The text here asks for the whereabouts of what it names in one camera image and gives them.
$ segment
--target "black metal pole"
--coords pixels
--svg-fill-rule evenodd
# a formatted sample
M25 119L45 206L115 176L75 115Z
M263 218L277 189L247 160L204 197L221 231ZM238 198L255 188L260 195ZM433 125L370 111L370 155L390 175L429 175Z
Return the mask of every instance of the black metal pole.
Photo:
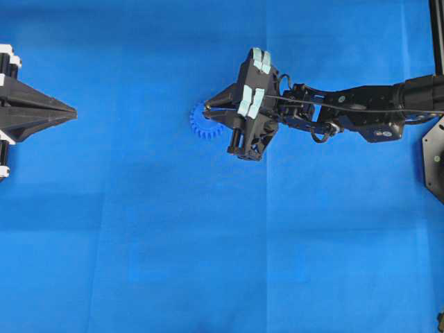
M435 55L435 74L444 75L444 0L429 0L429 6Z

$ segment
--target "metal bracket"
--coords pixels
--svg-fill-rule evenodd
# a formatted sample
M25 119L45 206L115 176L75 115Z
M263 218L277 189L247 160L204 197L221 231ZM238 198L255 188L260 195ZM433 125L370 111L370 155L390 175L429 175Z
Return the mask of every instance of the metal bracket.
M444 203L444 117L422 139L425 186Z

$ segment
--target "wire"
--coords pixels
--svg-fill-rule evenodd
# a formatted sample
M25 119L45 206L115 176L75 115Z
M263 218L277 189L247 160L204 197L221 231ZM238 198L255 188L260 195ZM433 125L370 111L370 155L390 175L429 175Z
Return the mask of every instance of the wire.
M316 101L304 101L302 99L288 99L286 97L281 96L273 96L273 95L265 95L265 97L269 99L280 99L281 101L287 101L292 103L302 103L302 104L312 104L312 105L320 105L325 106L327 108L332 108L336 110L346 111L346 112L365 112L365 113L387 113L387 112L417 112L417 113L431 113L431 114L444 114L444 111L429 111L429 110L412 110L412 109L392 109L392 110L357 110L352 108L344 108L341 106L336 106L333 104L316 102Z
M287 78L287 83L289 84L289 89L291 90L291 77L288 74L282 74L278 79L277 79L277 83L280 87L280 82L282 81L283 78Z

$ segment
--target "black mounting plate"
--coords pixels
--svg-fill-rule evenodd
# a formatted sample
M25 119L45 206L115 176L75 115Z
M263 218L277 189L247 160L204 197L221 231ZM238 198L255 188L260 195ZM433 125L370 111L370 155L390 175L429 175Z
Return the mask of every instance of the black mounting plate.
M444 117L422 139L425 186L444 203Z

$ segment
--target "white connector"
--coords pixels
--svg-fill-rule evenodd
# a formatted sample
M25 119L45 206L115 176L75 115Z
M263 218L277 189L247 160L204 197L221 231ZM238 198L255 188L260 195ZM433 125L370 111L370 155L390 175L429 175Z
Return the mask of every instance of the white connector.
M9 177L10 169L6 165L0 165L0 178Z
M1 130L0 130L0 140L7 141L12 146L15 145L15 141L13 139L11 139L8 135L5 134L5 132L3 132Z
M22 60L18 55L14 54L14 49L10 44L0 44L0 53L6 53L9 55L9 63L10 65L16 65L17 67L22 67Z

